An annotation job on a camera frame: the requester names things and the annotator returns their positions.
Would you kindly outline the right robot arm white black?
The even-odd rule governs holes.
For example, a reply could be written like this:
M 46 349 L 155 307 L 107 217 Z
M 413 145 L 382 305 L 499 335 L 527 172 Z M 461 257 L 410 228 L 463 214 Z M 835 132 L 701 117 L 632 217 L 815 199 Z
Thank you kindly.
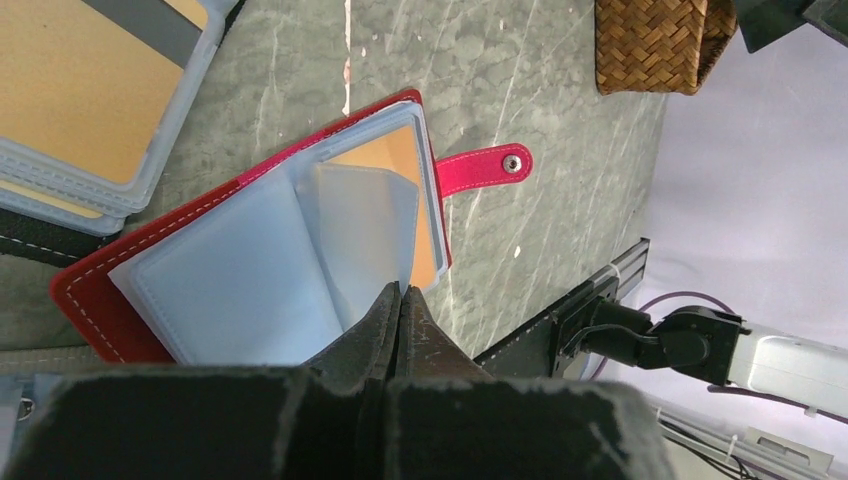
M 598 91 L 695 94 L 735 34 L 756 52 L 803 24 L 847 39 L 843 1 L 599 1 Z M 581 352 L 644 370 L 671 369 L 734 392 L 847 418 L 847 353 L 743 320 L 684 306 L 653 323 L 590 280 L 555 316 L 555 367 Z

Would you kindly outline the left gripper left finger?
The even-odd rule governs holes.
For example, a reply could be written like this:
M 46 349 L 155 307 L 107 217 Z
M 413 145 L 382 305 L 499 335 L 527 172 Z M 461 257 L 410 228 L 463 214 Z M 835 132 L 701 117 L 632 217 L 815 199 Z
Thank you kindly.
M 386 285 L 303 366 L 141 367 L 59 380 L 7 479 L 380 479 L 402 313 Z

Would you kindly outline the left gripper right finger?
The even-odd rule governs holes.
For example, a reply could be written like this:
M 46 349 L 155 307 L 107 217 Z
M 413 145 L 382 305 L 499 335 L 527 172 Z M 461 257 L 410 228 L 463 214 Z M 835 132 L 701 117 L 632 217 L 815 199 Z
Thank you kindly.
M 357 433 L 361 479 L 671 479 L 646 399 L 621 383 L 495 378 L 400 304 L 386 376 Z

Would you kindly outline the red card holder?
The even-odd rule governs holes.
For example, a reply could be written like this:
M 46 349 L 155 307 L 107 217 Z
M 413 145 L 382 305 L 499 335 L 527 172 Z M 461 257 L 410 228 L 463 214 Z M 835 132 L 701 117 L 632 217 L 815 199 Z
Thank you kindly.
M 438 277 L 412 286 L 385 170 L 330 164 L 403 125 L 418 136 Z M 447 197 L 524 181 L 509 143 L 435 158 L 419 91 L 407 89 L 288 146 L 77 261 L 50 294 L 113 363 L 297 365 L 353 328 L 383 287 L 430 290 L 451 266 Z

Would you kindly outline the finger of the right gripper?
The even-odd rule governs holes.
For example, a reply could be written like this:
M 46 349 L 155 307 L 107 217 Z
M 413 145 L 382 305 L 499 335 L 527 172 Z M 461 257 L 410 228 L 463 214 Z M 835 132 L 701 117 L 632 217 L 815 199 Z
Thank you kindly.
M 847 46 L 847 0 L 735 0 L 733 4 L 749 53 L 805 24 Z

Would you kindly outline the gold VIP credit card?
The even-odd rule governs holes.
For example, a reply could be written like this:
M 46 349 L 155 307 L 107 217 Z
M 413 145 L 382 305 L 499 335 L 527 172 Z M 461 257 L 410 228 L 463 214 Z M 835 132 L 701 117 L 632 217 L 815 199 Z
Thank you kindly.
M 403 235 L 402 265 L 412 286 L 425 288 L 438 277 L 436 255 L 423 187 L 418 136 L 411 125 L 395 127 L 363 144 L 336 152 L 327 162 L 346 167 L 385 170 L 394 182 L 390 198 L 399 227 L 413 229 Z

